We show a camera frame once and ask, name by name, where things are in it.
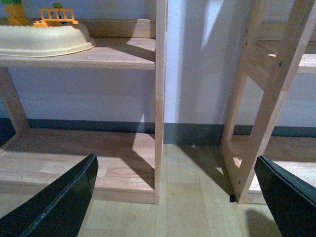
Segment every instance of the yellow toy fence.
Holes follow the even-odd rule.
[[[40,15],[41,21],[36,21],[33,24],[35,27],[58,26],[62,22],[79,23],[75,20],[72,8],[41,8]]]

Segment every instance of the white wall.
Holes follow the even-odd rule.
[[[23,2],[28,17],[38,17],[39,8],[54,1]],[[250,4],[169,0],[165,122],[224,123]],[[64,6],[73,7],[78,18],[148,18],[147,0],[68,0]],[[284,22],[290,8],[291,1],[271,0],[265,20]],[[154,121],[154,79],[149,72],[9,70],[29,118]],[[316,126],[315,86],[313,75],[296,76],[278,125]],[[257,91],[256,85],[247,85],[239,124],[253,123]],[[4,115],[0,108],[0,117]]]

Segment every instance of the baseboard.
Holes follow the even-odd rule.
[[[153,122],[108,122],[85,120],[29,119],[33,128],[73,129],[106,132],[155,133]],[[196,146],[218,146],[224,126],[222,124],[165,123],[165,144],[187,144]],[[236,125],[235,135],[250,135],[252,126]],[[0,118],[0,145],[15,134],[8,118]],[[315,127],[274,128],[273,136],[316,137]]]
[[[108,122],[86,120],[29,119],[33,128],[71,129],[103,132],[155,133],[153,122]]]
[[[224,126],[222,124],[165,123],[165,144],[219,146]]]
[[[236,125],[234,135],[250,135],[251,125]],[[272,136],[278,137],[316,137],[316,127],[286,127],[276,126]]]

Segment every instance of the shelf board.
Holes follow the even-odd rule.
[[[155,69],[155,39],[95,38],[96,47],[54,57],[0,56],[0,67]]]
[[[277,55],[280,41],[261,40],[257,44]],[[316,42],[309,42],[297,73],[316,74]]]
[[[97,199],[154,203],[155,140],[142,133],[32,129],[0,151],[0,192],[36,194],[90,153]]]
[[[248,139],[249,136],[241,135],[234,135],[232,138],[233,150],[239,162],[247,147]],[[316,187],[316,138],[271,137],[264,156]],[[251,183],[249,193],[261,194],[256,176]]]

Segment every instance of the wooden shelving unit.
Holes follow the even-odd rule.
[[[151,38],[95,38],[96,47],[56,57],[0,56],[1,67],[49,67],[155,70],[156,40]]]
[[[316,187],[316,138],[271,137],[295,74],[316,74],[316,1],[295,0],[285,24],[262,23],[266,6],[264,0],[253,2],[221,141],[239,203],[265,203],[254,171],[261,155]],[[250,136],[235,136],[248,77],[264,95]]]
[[[0,56],[0,95],[16,130],[0,148],[0,192],[36,194],[95,153],[95,198],[159,203],[167,1],[151,0],[150,6],[148,20],[81,20],[97,41],[91,50],[47,58]],[[155,134],[30,128],[6,67],[155,70]]]

